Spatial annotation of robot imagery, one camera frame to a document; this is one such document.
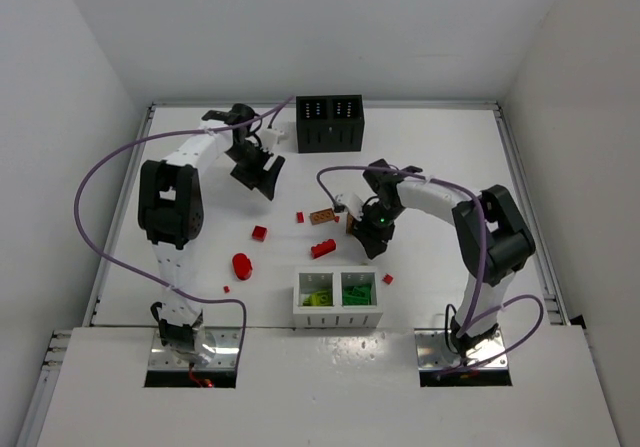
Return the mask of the dark green lego brick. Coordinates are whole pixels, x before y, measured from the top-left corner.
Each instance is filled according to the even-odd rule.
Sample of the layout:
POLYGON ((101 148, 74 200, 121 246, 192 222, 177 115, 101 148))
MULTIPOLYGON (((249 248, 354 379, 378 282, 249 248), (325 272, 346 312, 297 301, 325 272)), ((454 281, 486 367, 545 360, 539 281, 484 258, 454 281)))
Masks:
POLYGON ((344 306, 371 305, 371 285, 344 287, 342 290, 342 302, 344 306))

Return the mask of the red oval lego piece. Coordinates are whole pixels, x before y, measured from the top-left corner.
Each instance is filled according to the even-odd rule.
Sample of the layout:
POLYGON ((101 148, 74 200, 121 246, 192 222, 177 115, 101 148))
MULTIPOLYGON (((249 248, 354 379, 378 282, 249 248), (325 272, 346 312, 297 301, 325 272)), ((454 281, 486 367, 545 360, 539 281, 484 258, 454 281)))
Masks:
POLYGON ((249 280, 253 274, 252 262, 244 253, 236 253, 232 257, 232 269, 234 275, 240 281, 249 280))

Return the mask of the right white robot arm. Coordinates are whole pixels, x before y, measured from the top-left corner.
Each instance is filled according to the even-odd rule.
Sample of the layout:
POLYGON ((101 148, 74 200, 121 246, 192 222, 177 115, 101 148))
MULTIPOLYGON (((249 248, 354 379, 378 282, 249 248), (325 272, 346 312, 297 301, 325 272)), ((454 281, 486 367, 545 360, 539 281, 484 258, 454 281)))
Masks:
POLYGON ((374 259, 386 252, 396 219, 417 210, 453 226, 469 277, 462 303, 449 321, 445 344, 462 356, 498 327, 496 309, 508 284, 535 253, 526 222, 506 187, 475 193, 410 166, 397 170, 380 159, 363 178, 374 193, 352 222, 351 233, 374 259))

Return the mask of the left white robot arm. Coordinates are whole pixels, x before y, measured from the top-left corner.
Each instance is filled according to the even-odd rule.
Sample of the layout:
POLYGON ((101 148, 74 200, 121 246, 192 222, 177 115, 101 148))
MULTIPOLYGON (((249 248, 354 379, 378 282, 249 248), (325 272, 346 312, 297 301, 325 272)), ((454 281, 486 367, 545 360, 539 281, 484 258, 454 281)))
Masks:
POLYGON ((195 240, 205 223, 200 175, 225 155, 234 162, 235 180, 272 200, 285 159, 274 155, 251 130, 258 121, 258 114, 246 104, 236 103, 228 111, 210 110, 201 118, 200 134, 140 168, 138 224, 151 242, 168 290, 151 312, 162 344, 184 356, 196 355, 204 339, 203 308, 189 292, 195 277, 195 240))

